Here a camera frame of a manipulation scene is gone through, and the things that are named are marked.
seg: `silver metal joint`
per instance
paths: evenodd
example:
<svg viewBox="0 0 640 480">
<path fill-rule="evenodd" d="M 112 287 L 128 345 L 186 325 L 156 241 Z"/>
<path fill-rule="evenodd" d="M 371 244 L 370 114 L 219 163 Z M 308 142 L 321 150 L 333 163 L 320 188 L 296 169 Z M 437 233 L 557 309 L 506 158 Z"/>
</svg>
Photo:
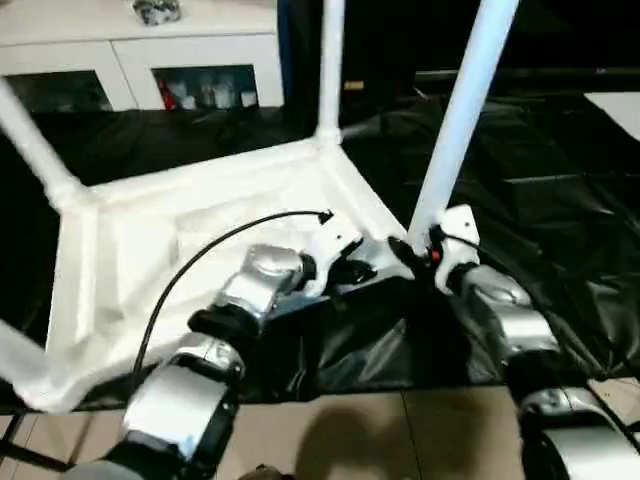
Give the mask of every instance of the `silver metal joint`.
<svg viewBox="0 0 640 480">
<path fill-rule="evenodd" d="M 235 305 L 262 321 L 279 295 L 290 293 L 300 284 L 303 269 L 302 258 L 295 250 L 253 245 L 240 271 L 220 290 L 215 304 Z"/>
<path fill-rule="evenodd" d="M 505 357 L 522 351 L 559 349 L 547 319 L 513 278 L 480 265 L 465 275 L 462 298 L 471 318 L 498 323 Z"/>
<path fill-rule="evenodd" d="M 180 355 L 201 358 L 220 372 L 233 371 L 238 378 L 244 375 L 244 361 L 235 348 L 209 335 L 189 333 L 182 342 L 182 346 L 176 351 L 176 356 Z"/>
<path fill-rule="evenodd" d="M 518 416 L 522 417 L 531 411 L 545 416 L 594 412 L 607 417 L 600 401 L 589 390 L 580 387 L 547 388 L 534 392 L 522 400 Z"/>
</svg>

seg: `shelf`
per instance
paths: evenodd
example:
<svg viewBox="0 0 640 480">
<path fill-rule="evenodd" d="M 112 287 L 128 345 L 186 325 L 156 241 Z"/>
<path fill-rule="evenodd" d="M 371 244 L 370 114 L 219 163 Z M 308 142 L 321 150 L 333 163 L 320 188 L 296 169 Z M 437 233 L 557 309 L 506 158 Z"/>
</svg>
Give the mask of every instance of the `shelf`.
<svg viewBox="0 0 640 480">
<path fill-rule="evenodd" d="M 182 0 L 178 22 L 146 27 L 125 0 L 0 2 L 0 46 L 277 33 L 277 0 Z"/>
</svg>

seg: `cabinet door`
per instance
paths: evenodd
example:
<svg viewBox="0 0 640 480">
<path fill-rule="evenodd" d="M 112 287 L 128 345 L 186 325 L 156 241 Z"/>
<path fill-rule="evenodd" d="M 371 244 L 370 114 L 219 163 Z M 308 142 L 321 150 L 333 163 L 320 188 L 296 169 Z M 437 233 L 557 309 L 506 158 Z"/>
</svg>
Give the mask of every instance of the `cabinet door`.
<svg viewBox="0 0 640 480">
<path fill-rule="evenodd" d="M 179 107 L 185 100 L 185 108 L 283 103 L 275 34 L 123 40 L 113 45 L 141 109 L 170 108 L 170 102 Z"/>
<path fill-rule="evenodd" d="M 110 42 L 0 47 L 0 75 L 35 110 L 39 109 L 36 104 L 55 103 L 53 96 L 68 97 L 60 100 L 64 104 L 74 103 L 78 95 L 91 96 L 101 110 L 137 108 Z M 77 103 L 84 105 L 87 100 Z"/>
</svg>

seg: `item on cabinet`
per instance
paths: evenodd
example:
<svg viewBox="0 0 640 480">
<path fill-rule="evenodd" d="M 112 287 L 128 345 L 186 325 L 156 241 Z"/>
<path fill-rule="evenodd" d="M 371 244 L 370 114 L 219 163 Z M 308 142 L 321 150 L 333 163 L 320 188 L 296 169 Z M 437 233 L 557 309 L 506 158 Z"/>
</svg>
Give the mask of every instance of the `item on cabinet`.
<svg viewBox="0 0 640 480">
<path fill-rule="evenodd" d="M 228 110 L 236 105 L 235 89 L 233 88 L 233 77 L 222 75 L 220 82 L 213 87 L 215 93 L 216 107 L 220 110 Z"/>
<path fill-rule="evenodd" d="M 240 101 L 243 108 L 253 107 L 258 104 L 258 94 L 256 92 L 242 92 L 240 94 Z"/>
<path fill-rule="evenodd" d="M 181 101 L 182 108 L 184 110 L 195 110 L 196 109 L 196 99 L 193 95 L 188 95 Z"/>
<path fill-rule="evenodd" d="M 171 91 L 169 91 L 169 87 L 167 87 L 167 82 L 158 80 L 158 90 L 160 90 L 160 96 L 162 97 L 165 110 L 175 110 L 176 102 L 173 99 L 173 95 L 171 95 Z"/>
<path fill-rule="evenodd" d="M 187 90 L 187 83 L 185 81 L 183 80 L 170 81 L 167 83 L 167 87 L 169 88 L 171 95 L 173 95 L 178 102 L 182 102 L 182 100 L 187 98 L 188 90 Z"/>
<path fill-rule="evenodd" d="M 200 76 L 200 101 L 205 108 L 212 108 L 216 105 L 213 77 L 208 73 Z"/>
<path fill-rule="evenodd" d="M 182 16 L 179 0 L 135 0 L 133 9 L 148 27 L 175 22 Z"/>
</svg>

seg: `white pvc pipe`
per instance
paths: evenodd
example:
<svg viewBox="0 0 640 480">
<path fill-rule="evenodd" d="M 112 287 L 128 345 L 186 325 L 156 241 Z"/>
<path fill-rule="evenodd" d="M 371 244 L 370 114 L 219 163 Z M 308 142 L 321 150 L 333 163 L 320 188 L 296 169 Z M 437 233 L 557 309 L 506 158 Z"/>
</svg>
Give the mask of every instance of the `white pvc pipe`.
<svg viewBox="0 0 640 480">
<path fill-rule="evenodd" d="M 409 227 L 416 252 L 440 223 L 487 98 L 519 0 L 482 0 Z"/>
<path fill-rule="evenodd" d="M 20 100 L 0 77 L 0 127 L 13 142 L 34 175 L 42 182 L 51 205 L 59 212 L 62 204 L 84 190 L 45 140 Z"/>
<path fill-rule="evenodd" d="M 0 320 L 0 378 L 12 385 L 28 385 L 49 373 L 44 350 Z"/>
<path fill-rule="evenodd" d="M 322 59 L 320 63 L 320 104 L 316 136 L 340 143 L 340 91 L 342 83 L 342 39 L 345 0 L 325 0 L 322 14 Z"/>
</svg>

